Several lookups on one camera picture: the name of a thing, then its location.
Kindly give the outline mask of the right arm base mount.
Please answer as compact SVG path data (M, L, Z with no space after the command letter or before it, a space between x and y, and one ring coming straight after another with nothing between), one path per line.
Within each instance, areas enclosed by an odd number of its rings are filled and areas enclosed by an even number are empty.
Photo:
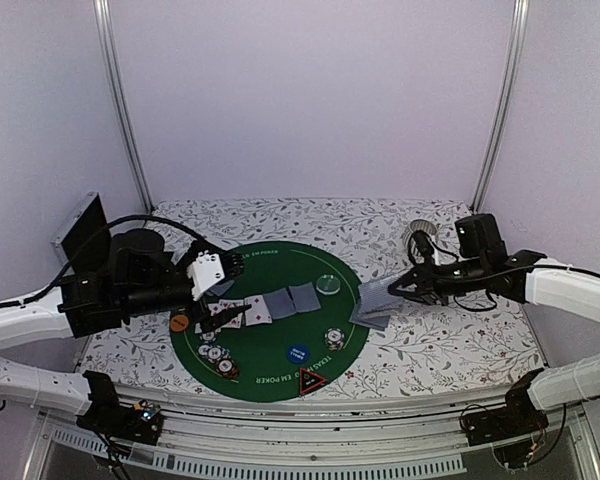
M495 461L509 471L531 465L549 426L545 413L516 404L493 409L470 404L458 422L470 446L490 444Z

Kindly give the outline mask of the clear dealer button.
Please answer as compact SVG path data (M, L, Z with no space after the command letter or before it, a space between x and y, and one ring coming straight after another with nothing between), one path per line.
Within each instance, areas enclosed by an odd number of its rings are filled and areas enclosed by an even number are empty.
M334 274L323 274L317 278L315 288L322 295L335 295L341 289L341 281Z

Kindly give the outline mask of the blue small blind button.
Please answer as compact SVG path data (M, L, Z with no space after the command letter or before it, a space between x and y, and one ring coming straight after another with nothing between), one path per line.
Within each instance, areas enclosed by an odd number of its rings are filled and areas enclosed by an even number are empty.
M304 344L294 344L288 348L286 358L292 364L302 365L309 360L310 350Z

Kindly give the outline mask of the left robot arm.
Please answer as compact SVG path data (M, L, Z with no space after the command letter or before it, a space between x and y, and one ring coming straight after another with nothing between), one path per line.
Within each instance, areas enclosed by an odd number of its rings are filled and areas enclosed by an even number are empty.
M46 292L0 304L0 351L44 339L87 337L163 312L213 332L246 310L213 314L203 301L208 290L243 273L244 259L237 253L194 240L174 261L163 237L142 228L114 235L109 247L97 270L61 275ZM0 398L90 415L108 434L121 433L129 423L112 381L98 372L9 367L0 357Z

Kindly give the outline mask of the poker chip stack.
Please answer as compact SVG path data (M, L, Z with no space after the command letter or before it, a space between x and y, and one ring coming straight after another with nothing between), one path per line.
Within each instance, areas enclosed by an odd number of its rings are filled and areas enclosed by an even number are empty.
M345 345L345 334L339 328L330 328L324 334L324 341L329 350L338 351Z
M216 332L207 332L199 336L198 355L212 364L218 364L222 360L231 358L230 350L220 345L218 338L219 334Z

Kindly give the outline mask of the orange big blind button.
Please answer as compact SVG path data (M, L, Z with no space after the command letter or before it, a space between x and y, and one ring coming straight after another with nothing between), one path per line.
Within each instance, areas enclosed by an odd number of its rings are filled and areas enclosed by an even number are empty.
M176 314L170 319L170 330L175 333L186 331L189 325L190 320L185 314Z

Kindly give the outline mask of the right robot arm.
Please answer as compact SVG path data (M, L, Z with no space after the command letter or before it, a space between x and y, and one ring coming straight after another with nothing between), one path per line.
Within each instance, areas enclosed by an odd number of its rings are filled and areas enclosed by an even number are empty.
M567 320L570 333L587 326L600 335L600 273L533 250L510 254L490 213L461 218L455 223L459 260L439 264L434 244L423 230L407 239L411 269L388 286L390 295L425 305L444 305L452 297L483 292L525 306L533 320ZM497 427L517 436L536 413L573 402L600 398L600 346L585 344L562 363L525 375L507 392L506 407Z

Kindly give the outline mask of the black red triangle token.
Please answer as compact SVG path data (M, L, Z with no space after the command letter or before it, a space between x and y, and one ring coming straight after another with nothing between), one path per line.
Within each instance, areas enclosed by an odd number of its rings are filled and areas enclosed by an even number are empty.
M306 368L299 370L299 395L312 393L327 384L327 379Z

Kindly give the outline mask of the blue-backed card deck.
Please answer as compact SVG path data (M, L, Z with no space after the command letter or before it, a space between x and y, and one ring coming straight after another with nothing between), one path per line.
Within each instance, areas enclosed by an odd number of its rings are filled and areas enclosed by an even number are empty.
M366 318L400 307L403 299L389 293L389 285L396 279L396 276L385 276L360 284L356 317Z

